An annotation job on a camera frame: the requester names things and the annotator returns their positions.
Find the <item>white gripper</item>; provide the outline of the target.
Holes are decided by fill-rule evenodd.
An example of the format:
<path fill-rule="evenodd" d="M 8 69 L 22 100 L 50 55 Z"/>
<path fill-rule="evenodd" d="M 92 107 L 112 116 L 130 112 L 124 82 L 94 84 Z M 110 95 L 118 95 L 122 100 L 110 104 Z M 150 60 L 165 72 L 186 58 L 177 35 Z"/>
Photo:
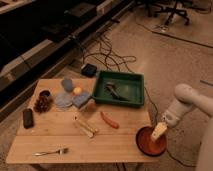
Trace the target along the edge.
<path fill-rule="evenodd" d="M 162 115 L 162 120 L 164 122 L 159 122 L 154 128 L 151 134 L 151 140 L 158 140 L 167 131 L 168 127 L 175 127 L 192 108 L 193 106 L 190 104 L 173 101 Z"/>

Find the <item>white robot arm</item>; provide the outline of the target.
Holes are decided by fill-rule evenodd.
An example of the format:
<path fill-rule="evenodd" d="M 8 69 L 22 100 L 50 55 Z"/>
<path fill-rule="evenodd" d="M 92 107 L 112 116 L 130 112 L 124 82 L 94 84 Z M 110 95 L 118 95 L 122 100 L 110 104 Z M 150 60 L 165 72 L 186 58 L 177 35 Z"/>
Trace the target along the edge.
<path fill-rule="evenodd" d="M 174 100 L 162 114 L 150 138 L 156 142 L 165 132 L 175 127 L 189 112 L 198 108 L 210 117 L 198 155 L 195 171 L 213 171 L 213 98 L 201 94 L 187 84 L 178 84 L 174 89 Z"/>

